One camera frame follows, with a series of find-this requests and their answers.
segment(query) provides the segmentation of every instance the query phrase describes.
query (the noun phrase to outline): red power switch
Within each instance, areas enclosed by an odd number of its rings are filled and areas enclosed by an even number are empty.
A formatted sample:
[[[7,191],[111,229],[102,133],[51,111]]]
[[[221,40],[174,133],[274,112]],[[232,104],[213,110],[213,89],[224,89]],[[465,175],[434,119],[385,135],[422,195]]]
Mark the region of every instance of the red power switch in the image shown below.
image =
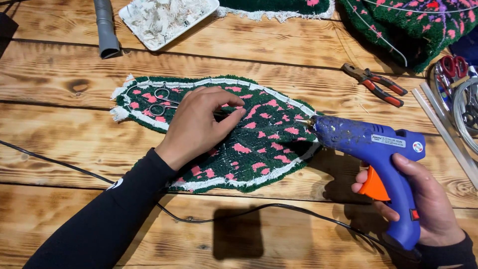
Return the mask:
[[[416,209],[410,209],[410,216],[412,217],[412,221],[417,221],[420,219]]]

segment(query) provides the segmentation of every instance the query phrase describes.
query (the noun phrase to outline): white tray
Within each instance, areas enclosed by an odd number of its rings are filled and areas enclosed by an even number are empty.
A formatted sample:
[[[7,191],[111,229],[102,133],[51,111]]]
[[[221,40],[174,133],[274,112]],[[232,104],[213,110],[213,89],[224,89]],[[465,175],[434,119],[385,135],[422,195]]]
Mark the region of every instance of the white tray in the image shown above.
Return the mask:
[[[209,5],[211,6],[211,10],[209,12],[206,12],[203,16],[201,16],[201,18],[197,19],[195,22],[193,22],[192,24],[188,25],[182,32],[180,32],[178,35],[174,36],[173,38],[169,39],[169,40],[166,40],[166,43],[164,44],[161,44],[159,46],[151,46],[149,45],[148,43],[146,42],[143,42],[143,40],[141,40],[136,34],[135,32],[137,31],[137,28],[134,26],[134,25],[129,25],[127,24],[124,19],[125,18],[129,18],[130,17],[130,14],[128,12],[128,7],[132,8],[131,6],[131,3],[129,3],[128,5],[126,5],[124,8],[120,9],[120,11],[118,12],[118,15],[119,17],[123,20],[124,24],[126,24],[126,26],[131,30],[131,32],[133,32],[133,35],[135,35],[140,41],[141,43],[143,43],[143,45],[149,49],[149,50],[152,50],[152,51],[155,51],[155,50],[159,50],[160,48],[162,48],[163,46],[167,45],[169,42],[171,42],[172,40],[174,40],[175,38],[177,38],[178,36],[182,35],[184,32],[186,32],[187,30],[191,29],[191,27],[193,27],[194,25],[196,25],[198,22],[202,21],[203,19],[205,19],[207,16],[211,15],[214,11],[216,11],[219,7],[219,0],[207,0],[209,2]]]

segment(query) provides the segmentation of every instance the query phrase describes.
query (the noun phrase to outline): wood grain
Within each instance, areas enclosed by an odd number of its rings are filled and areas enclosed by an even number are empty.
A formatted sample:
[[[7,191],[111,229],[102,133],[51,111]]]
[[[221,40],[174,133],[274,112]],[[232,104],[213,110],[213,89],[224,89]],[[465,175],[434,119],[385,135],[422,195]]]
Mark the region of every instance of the wood grain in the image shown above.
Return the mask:
[[[398,109],[342,71],[138,51],[106,60],[97,54],[94,47],[11,42],[0,59],[0,100],[110,108],[115,104],[109,100],[111,93],[129,73],[179,78],[233,74],[301,99],[328,115],[437,134],[411,93],[400,97],[405,105]],[[423,82],[390,78],[408,90]]]
[[[144,49],[117,15],[128,3],[129,0],[112,3],[116,34],[123,47]],[[90,3],[26,2],[19,6],[15,19],[20,25],[15,38],[98,44],[95,11]],[[234,15],[220,20],[209,17],[161,50],[318,67],[340,68],[349,62],[376,72],[409,73],[398,67],[384,49],[373,48],[366,41],[361,42],[367,47],[364,48],[343,33],[342,28],[341,22],[329,20],[289,19],[288,23],[280,24],[275,20],[255,22]],[[373,54],[383,55],[381,60],[386,64],[377,64]]]
[[[133,121],[116,123],[108,111],[0,104],[1,139],[47,157],[65,161],[116,181],[164,135]],[[426,136],[421,160],[446,189],[455,207],[476,207],[478,192],[439,136]],[[29,157],[2,146],[0,181],[24,184],[106,188],[109,185],[69,168]],[[304,169],[251,193],[212,190],[208,194],[264,198],[369,202],[350,185],[359,161],[323,150]]]
[[[23,265],[60,225],[100,191],[0,185],[0,264]],[[161,200],[181,218],[210,219],[264,203],[286,203],[380,234],[385,221],[371,206],[204,195]],[[458,222],[478,239],[477,210],[455,210]],[[243,235],[233,242],[226,233]],[[154,209],[117,266],[127,268],[393,268],[389,256],[345,228],[303,213],[266,208],[224,223],[179,223]]]

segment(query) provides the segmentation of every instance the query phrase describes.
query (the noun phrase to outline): blue glue gun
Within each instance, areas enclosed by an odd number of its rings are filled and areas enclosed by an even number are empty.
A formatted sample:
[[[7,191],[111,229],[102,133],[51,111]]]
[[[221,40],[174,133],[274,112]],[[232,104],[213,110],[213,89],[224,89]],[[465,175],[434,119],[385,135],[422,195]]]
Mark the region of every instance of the blue glue gun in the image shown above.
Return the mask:
[[[398,152],[413,161],[424,158],[424,136],[333,116],[312,116],[296,122],[306,125],[324,146],[370,164],[367,181],[360,193],[388,201],[386,204],[400,215],[400,220],[390,222],[387,234],[403,249],[413,249],[420,238],[419,216],[410,185],[393,165],[391,156]]]

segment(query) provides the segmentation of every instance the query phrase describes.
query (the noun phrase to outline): gray hose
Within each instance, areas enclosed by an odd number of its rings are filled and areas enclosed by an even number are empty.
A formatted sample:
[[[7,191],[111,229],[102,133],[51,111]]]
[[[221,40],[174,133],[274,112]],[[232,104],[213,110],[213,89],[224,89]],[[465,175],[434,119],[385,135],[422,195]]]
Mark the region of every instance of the gray hose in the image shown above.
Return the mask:
[[[453,99],[453,116],[455,117],[456,128],[460,132],[460,135],[463,137],[463,140],[468,145],[468,147],[473,150],[476,154],[478,154],[478,145],[475,143],[473,138],[468,133],[467,127],[463,122],[463,112],[460,109],[460,104],[466,103],[465,98],[463,98],[463,91],[472,85],[478,84],[478,78],[470,78],[469,80],[463,82],[460,86],[458,86],[457,90],[454,94]]]
[[[113,11],[109,0],[93,0],[98,25],[99,56],[106,59],[120,52],[118,38],[115,36]]]

